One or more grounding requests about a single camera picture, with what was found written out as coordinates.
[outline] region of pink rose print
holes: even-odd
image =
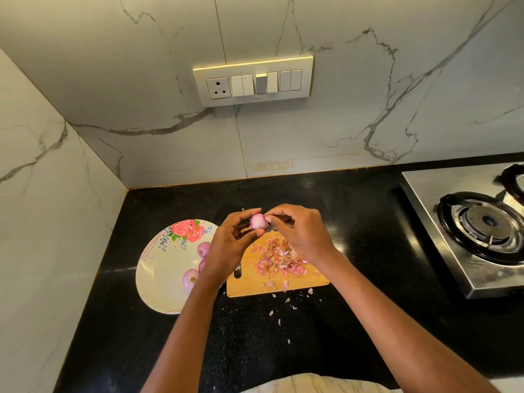
[[[202,225],[196,225],[196,226],[194,226],[193,231],[188,234],[187,240],[190,243],[194,243],[195,241],[200,240],[200,237],[202,237],[203,233],[204,233],[204,227]]]
[[[180,236],[180,237],[185,237],[192,230],[191,224],[193,224],[194,226],[194,221],[190,219],[186,221],[181,221],[181,222],[171,225],[171,230],[173,231],[173,234],[176,234],[177,236]]]

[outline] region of hand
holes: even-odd
[[[301,205],[282,204],[265,213],[266,221],[273,224],[302,258],[322,271],[323,261],[340,254],[322,223],[318,210]]]
[[[239,223],[258,214],[261,210],[261,208],[253,208],[233,212],[227,216],[215,231],[209,254],[207,254],[206,265],[197,281],[210,281],[212,284],[216,284],[217,288],[225,283],[227,277],[240,264],[246,248],[265,233],[263,229],[259,229],[240,234],[240,231],[248,227],[249,224],[239,226]]]

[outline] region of forearm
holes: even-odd
[[[197,280],[142,393],[196,392],[219,284]]]
[[[335,285],[404,393],[496,392],[487,379],[402,311],[342,254],[327,263]]]

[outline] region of beige clothing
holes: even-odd
[[[378,383],[300,374],[272,380],[244,393],[391,393]]]

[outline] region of white plate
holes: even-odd
[[[216,225],[188,219],[166,227],[149,242],[136,267],[138,294],[153,310],[178,314],[191,292],[182,284],[188,269],[197,269],[200,243],[211,242]]]

